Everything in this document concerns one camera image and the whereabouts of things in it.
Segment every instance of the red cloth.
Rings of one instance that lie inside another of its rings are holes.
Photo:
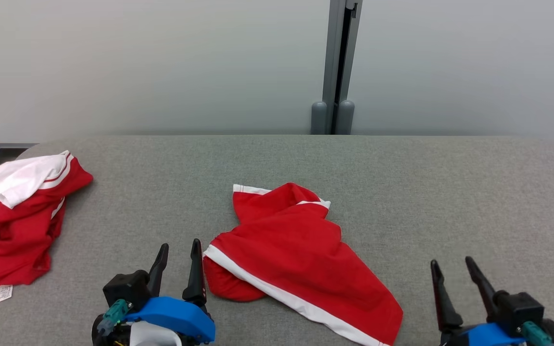
[[[403,311],[325,219],[330,202],[293,183],[235,185],[233,202],[240,226],[205,251],[211,292],[242,302],[268,294],[359,344],[393,345]]]
[[[76,158],[67,155],[59,176],[44,181],[48,188],[38,189],[12,209],[0,202],[0,285],[31,284],[50,270],[48,250],[61,234],[64,197],[93,180]]]

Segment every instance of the clothing tag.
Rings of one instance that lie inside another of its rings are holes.
[[[12,298],[12,285],[0,285],[0,301]]]

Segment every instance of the red garment with white trim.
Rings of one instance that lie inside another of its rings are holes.
[[[0,166],[0,285],[31,284],[50,270],[65,197],[92,180],[68,151]]]
[[[233,202],[240,226],[204,252],[211,292],[242,302],[269,295],[354,342],[393,345],[403,311],[325,219],[330,202],[293,183],[234,185]]]

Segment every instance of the folded clothing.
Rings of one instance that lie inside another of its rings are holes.
[[[403,311],[325,219],[330,202],[288,183],[234,185],[233,203],[240,226],[204,252],[211,292],[242,302],[269,295],[354,342],[393,345]]]
[[[65,197],[92,180],[69,151],[0,166],[0,285],[31,284],[50,270]]]

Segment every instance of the white wall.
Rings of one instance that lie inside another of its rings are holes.
[[[554,0],[365,0],[353,134],[554,140]]]
[[[310,131],[328,0],[0,0],[0,143]]]

